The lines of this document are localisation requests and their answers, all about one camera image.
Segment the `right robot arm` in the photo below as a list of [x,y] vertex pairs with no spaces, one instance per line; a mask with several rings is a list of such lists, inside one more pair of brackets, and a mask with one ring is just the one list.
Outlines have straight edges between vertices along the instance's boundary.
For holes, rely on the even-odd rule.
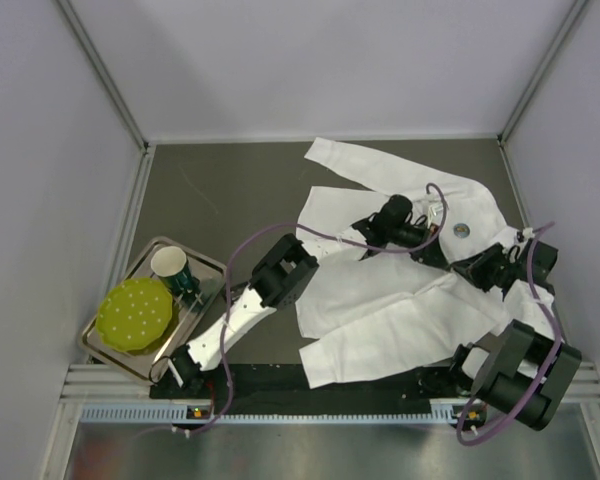
[[[546,279],[555,266],[557,255],[556,248],[534,237],[527,241],[515,261],[492,247],[460,264],[460,272],[482,289],[498,286],[509,294],[514,283],[524,279],[553,332],[553,337],[548,338],[514,319],[498,337],[496,347],[474,379],[462,371],[472,348],[463,345],[457,348],[450,374],[461,388],[470,392],[470,399],[456,426],[457,438],[464,446],[486,442],[515,420],[536,431],[544,429],[579,369],[581,352],[562,341],[560,325],[550,308],[540,301],[536,289],[538,285],[548,285]],[[465,439],[465,419],[476,400],[496,408],[504,416],[484,425],[475,439]]]

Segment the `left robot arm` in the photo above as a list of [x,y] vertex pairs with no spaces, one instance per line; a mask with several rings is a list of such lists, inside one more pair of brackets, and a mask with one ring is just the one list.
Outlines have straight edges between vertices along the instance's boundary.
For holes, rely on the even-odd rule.
[[288,233],[274,244],[253,268],[239,297],[227,298],[225,313],[170,355],[167,365],[175,384],[181,389],[199,389],[203,374],[224,363],[227,351],[249,330],[300,299],[320,265],[340,255],[354,260],[389,252],[417,256],[436,246],[448,213],[444,195],[438,196],[418,219],[413,218],[411,200],[396,194],[379,211],[337,234],[298,224],[298,229],[315,238],[303,242]]

